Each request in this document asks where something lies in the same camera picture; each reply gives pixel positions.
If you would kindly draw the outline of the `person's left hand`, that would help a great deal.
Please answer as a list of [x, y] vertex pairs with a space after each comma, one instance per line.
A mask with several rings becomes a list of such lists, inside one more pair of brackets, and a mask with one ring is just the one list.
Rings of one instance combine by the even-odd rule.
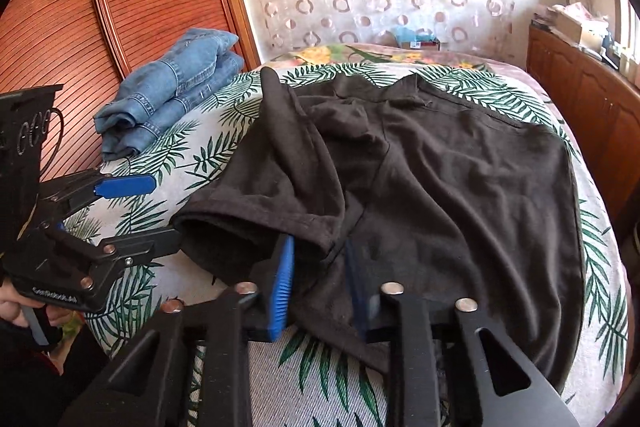
[[62, 326], [70, 321], [74, 312], [69, 309], [45, 305], [34, 299], [21, 296], [9, 279], [4, 279], [0, 288], [0, 317], [15, 326], [27, 327], [24, 308], [45, 309], [52, 326]]

